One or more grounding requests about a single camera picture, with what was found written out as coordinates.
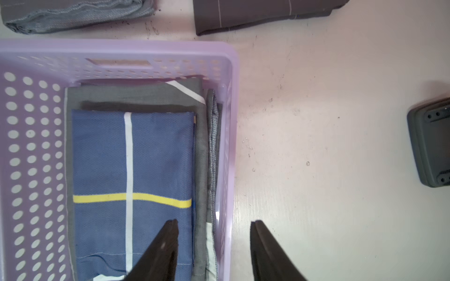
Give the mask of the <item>purple plastic basket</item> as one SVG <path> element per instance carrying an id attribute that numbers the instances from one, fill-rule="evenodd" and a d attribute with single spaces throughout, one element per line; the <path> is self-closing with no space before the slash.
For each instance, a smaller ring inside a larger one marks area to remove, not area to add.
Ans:
<path id="1" fill-rule="evenodd" d="M 215 233 L 230 279 L 239 58 L 223 42 L 1 41 L 1 279 L 73 278 L 64 176 L 64 91 L 88 80 L 201 77 L 223 105 Z"/>

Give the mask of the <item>navy striped pillowcase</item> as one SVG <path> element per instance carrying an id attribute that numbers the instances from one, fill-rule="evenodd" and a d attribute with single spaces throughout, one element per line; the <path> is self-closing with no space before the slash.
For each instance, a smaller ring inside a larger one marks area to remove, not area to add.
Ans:
<path id="1" fill-rule="evenodd" d="M 129 273 L 168 220 L 177 220 L 175 278 L 191 279 L 195 115 L 73 110 L 77 278 Z"/>

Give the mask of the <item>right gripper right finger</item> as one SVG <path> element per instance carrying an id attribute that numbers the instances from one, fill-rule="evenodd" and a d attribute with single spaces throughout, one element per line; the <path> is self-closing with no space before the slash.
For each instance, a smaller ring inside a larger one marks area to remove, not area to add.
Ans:
<path id="1" fill-rule="evenodd" d="M 306 281 L 263 221 L 250 227 L 250 253 L 256 281 Z"/>

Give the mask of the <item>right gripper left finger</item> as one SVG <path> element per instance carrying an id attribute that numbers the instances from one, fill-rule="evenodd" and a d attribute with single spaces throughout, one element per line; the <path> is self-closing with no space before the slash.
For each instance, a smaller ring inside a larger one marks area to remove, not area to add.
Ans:
<path id="1" fill-rule="evenodd" d="M 174 281 L 178 236 L 178 221 L 168 220 L 124 281 Z"/>

